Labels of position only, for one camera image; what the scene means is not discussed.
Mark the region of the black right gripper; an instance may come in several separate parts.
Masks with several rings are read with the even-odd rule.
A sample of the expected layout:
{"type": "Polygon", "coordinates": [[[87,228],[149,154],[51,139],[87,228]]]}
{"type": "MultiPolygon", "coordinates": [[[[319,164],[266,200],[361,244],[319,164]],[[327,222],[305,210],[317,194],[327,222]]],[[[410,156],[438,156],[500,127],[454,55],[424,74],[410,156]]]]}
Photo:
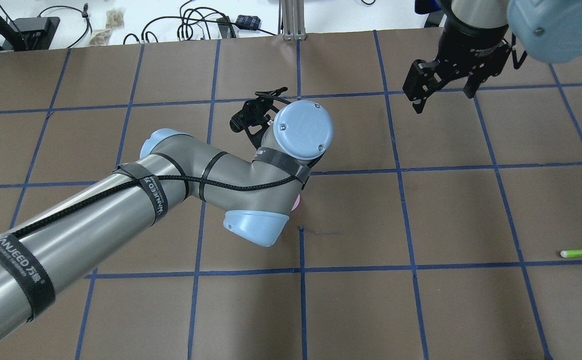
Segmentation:
{"type": "Polygon", "coordinates": [[[444,88],[451,75],[467,76],[463,92],[470,100],[476,96],[487,76],[499,76],[510,55],[505,41],[508,25],[478,28],[467,23],[447,20],[436,60],[415,59],[410,64],[402,91],[417,114],[424,111],[428,98],[444,88]]]}

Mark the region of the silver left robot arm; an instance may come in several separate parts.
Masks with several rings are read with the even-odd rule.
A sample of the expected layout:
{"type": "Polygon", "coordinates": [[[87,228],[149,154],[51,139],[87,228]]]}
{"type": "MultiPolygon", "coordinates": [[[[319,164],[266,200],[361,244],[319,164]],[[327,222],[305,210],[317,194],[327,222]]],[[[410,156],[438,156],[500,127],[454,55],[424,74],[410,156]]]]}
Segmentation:
{"type": "Polygon", "coordinates": [[[272,246],[333,136],[329,112],[307,99],[266,123],[252,161],[156,130],[138,161],[0,234],[0,341],[187,198],[223,210],[223,226],[239,237],[272,246]]]}

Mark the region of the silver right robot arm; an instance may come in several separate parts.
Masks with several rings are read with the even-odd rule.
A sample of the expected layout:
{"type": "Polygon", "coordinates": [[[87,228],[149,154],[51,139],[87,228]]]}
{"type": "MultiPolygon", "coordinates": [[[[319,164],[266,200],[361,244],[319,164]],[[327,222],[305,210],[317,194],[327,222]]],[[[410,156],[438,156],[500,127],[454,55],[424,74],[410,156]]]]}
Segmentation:
{"type": "Polygon", "coordinates": [[[417,0],[417,14],[446,16],[435,59],[410,64],[402,89],[417,114],[450,82],[465,79],[473,98],[509,59],[546,64],[582,57],[582,0],[417,0]]]}

